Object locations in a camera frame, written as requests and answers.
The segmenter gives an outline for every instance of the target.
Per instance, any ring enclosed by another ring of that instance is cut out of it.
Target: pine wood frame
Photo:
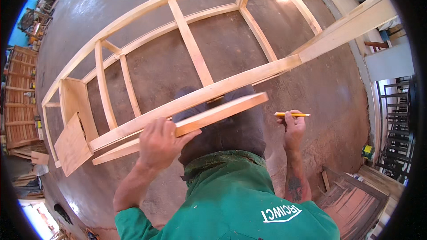
[[[227,92],[241,88],[248,84],[256,85],[271,78],[277,77],[284,72],[302,65],[303,63],[310,61],[344,43],[347,43],[348,41],[380,26],[381,24],[386,23],[397,15],[389,0],[366,0],[348,15],[339,19],[327,29],[322,30],[302,0],[291,1],[295,3],[298,9],[301,11],[304,18],[312,28],[315,36],[312,38],[312,40],[302,45],[289,56],[279,60],[277,59],[262,30],[246,8],[248,0],[236,0],[236,2],[232,4],[210,8],[187,16],[183,16],[176,0],[149,0],[113,21],[111,24],[97,33],[77,52],[76,55],[74,55],[74,57],[60,72],[58,77],[56,77],[55,81],[49,88],[42,101],[44,127],[46,129],[49,147],[51,149],[54,161],[56,162],[56,167],[60,167],[60,162],[56,156],[56,152],[50,137],[46,116],[46,107],[58,106],[57,104],[50,103],[49,101],[58,89],[60,81],[66,79],[68,74],[70,74],[70,72],[93,49],[95,49],[96,68],[88,73],[81,81],[84,84],[87,84],[95,76],[98,77],[97,79],[99,83],[102,104],[107,122],[110,127],[109,132],[97,137],[92,141],[88,141],[88,147],[90,150],[92,152],[96,152],[104,147],[108,147],[113,143],[124,140],[129,136],[141,132],[144,126],[153,119],[159,117],[170,118],[176,113],[211,99],[215,99]],[[106,40],[110,35],[138,19],[143,14],[165,4],[169,4],[171,7],[175,21],[154,29],[145,35],[142,35],[122,48],[118,48]],[[188,24],[235,10],[238,10],[248,23],[248,26],[262,47],[269,63],[214,83],[211,80],[212,78],[209,74],[209,71],[207,70],[203,57],[200,54],[200,50],[198,49],[197,44],[188,28]],[[193,93],[187,94],[184,97],[178,98],[156,109],[153,109],[147,113],[141,114],[138,103],[136,101],[135,93],[131,85],[125,55],[142,46],[143,44],[174,29],[179,29],[204,87]],[[102,46],[114,52],[104,61],[101,50]],[[117,60],[120,60],[121,62],[126,89],[129,94],[132,109],[135,113],[134,119],[120,126],[117,126],[115,121],[115,116],[111,107],[104,75],[104,69],[112,65]]]

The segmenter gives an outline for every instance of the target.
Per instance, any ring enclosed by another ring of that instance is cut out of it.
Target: man's arm
[[[176,138],[175,129],[175,123],[160,118],[148,124],[140,134],[140,156],[114,195],[116,214],[129,208],[138,208],[157,174],[169,167],[185,144],[201,133],[198,129]]]
[[[299,149],[305,131],[304,117],[294,118],[291,113],[301,112],[295,109],[287,111],[284,119],[280,118],[277,122],[285,126],[283,140],[287,158],[285,199],[299,204],[311,200],[311,189],[304,174]]]

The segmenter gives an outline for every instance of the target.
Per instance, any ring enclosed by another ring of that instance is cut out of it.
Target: man
[[[176,97],[195,91],[185,87]],[[287,156],[284,199],[275,196],[264,160],[260,106],[175,137],[175,123],[218,104],[253,94],[246,86],[211,104],[200,104],[147,125],[134,168],[114,196],[121,240],[133,239],[339,239],[335,222],[313,201],[299,146],[303,117],[286,112],[283,147]],[[186,201],[158,231],[139,208],[150,183],[181,152]]]

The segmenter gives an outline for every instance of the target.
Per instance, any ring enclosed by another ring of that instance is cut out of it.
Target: shirt logo
[[[302,210],[297,208],[295,205],[288,205],[288,206],[283,205],[283,206],[275,207],[275,208],[273,208],[273,210],[267,209],[265,211],[265,213],[264,213],[264,211],[261,211],[261,214],[264,217],[264,223],[288,222],[288,221],[292,220],[294,217],[296,217],[298,214],[300,214],[301,211]]]

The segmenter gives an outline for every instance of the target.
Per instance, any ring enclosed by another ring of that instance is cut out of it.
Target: brown floor
[[[37,66],[37,100],[41,100],[57,74],[72,56],[98,31],[147,0],[60,0],[54,19],[40,48]],[[184,15],[234,0],[179,0]],[[322,28],[335,20],[321,0],[303,0]],[[278,58],[285,57],[314,34],[291,2],[249,0],[248,9],[258,22]],[[140,35],[172,21],[167,6],[161,7],[112,35],[109,40],[121,47]],[[189,25],[214,81],[267,63],[248,25],[238,11],[201,20]],[[104,50],[104,57],[110,52]],[[178,30],[161,36],[127,56],[131,80],[142,113],[173,99],[175,91],[187,85],[201,88],[189,54]],[[93,52],[71,73],[82,78],[93,69]],[[126,93],[120,63],[105,70],[109,94],[118,124],[134,115]],[[342,45],[291,72],[259,84],[270,100],[263,105],[267,167],[276,194],[283,195],[286,156],[281,147],[283,128],[272,113],[300,109],[311,113],[302,144],[304,167],[314,198],[324,190],[320,172],[323,165],[334,170],[356,172],[368,140],[367,98],[358,68],[347,44]],[[89,99],[99,134],[108,131],[96,78],[88,84]],[[51,102],[58,102],[56,94]],[[63,130],[59,108],[48,108],[52,140]],[[71,216],[72,232],[83,239],[89,227],[101,239],[118,239],[112,199],[120,180],[131,170],[137,154],[98,166],[87,161],[65,178],[51,159],[50,173],[43,178],[49,209],[57,202]],[[178,161],[152,183],[142,210],[154,226],[163,226],[184,202],[186,185],[180,179]]]

